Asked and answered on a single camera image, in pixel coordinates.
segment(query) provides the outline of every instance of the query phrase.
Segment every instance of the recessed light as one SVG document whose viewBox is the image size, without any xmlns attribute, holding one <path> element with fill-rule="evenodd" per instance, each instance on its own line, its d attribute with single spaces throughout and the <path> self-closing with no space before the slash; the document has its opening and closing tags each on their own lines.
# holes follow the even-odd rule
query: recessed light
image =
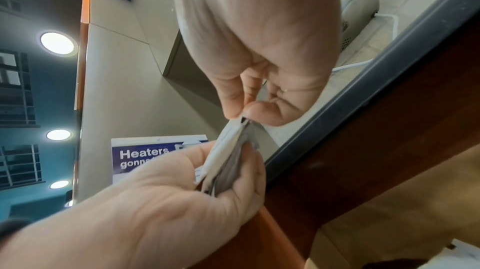
<svg viewBox="0 0 480 269">
<path fill-rule="evenodd" d="M 49 52 L 59 56 L 75 54 L 77 45 L 69 36 L 60 32 L 46 32 L 40 35 L 41 45 Z"/>
<path fill-rule="evenodd" d="M 68 186 L 70 182 L 68 180 L 59 180 L 50 185 L 50 189 L 61 189 Z"/>
<path fill-rule="evenodd" d="M 68 130 L 58 129 L 52 130 L 46 134 L 46 138 L 52 141 L 64 141 L 72 136 L 72 132 Z"/>
</svg>

